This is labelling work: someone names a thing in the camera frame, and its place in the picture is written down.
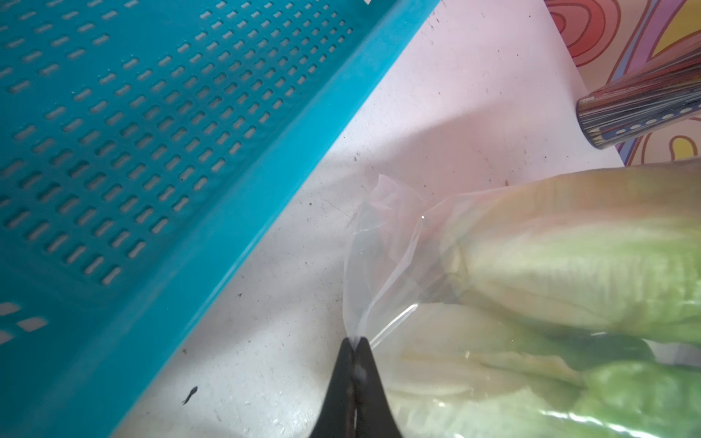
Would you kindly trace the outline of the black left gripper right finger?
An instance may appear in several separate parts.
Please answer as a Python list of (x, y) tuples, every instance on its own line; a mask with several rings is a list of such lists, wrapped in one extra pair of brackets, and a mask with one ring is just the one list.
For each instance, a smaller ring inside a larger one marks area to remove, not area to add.
[(384, 392), (370, 342), (359, 339), (352, 372), (355, 397), (355, 436), (402, 438)]

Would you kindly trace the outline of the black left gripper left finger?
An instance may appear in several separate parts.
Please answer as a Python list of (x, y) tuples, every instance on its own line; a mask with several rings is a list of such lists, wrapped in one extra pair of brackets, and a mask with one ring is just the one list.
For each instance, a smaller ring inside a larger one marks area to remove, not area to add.
[(344, 339), (332, 377), (310, 438), (351, 438), (355, 436), (354, 350)]

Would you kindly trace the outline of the zip bag with blue slider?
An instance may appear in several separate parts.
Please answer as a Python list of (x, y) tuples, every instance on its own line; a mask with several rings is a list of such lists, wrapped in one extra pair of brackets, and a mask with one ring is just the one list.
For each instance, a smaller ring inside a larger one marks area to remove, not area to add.
[(642, 339), (660, 363), (700, 371), (699, 361), (675, 357), (678, 350), (698, 349), (700, 341), (697, 344), (657, 342), (620, 333), (553, 325), (505, 310), (478, 293), (459, 290), (444, 270), (439, 246), (454, 200), (466, 195), (451, 196), (428, 207), (406, 185), (385, 177), (379, 180), (357, 215), (344, 268), (343, 319), (351, 336), (368, 339), (372, 347), (372, 336), (410, 306), (455, 304), (480, 308), (553, 336), (586, 332)]

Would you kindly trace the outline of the chinese cabbage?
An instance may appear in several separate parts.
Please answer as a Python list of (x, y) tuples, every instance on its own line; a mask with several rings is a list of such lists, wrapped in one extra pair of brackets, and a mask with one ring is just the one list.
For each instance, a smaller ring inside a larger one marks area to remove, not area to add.
[(414, 304), (372, 336), (408, 437), (697, 437), (700, 371), (642, 339), (553, 336), (455, 304)]
[(562, 174), (454, 200), (456, 287), (528, 319), (700, 341), (700, 162)]

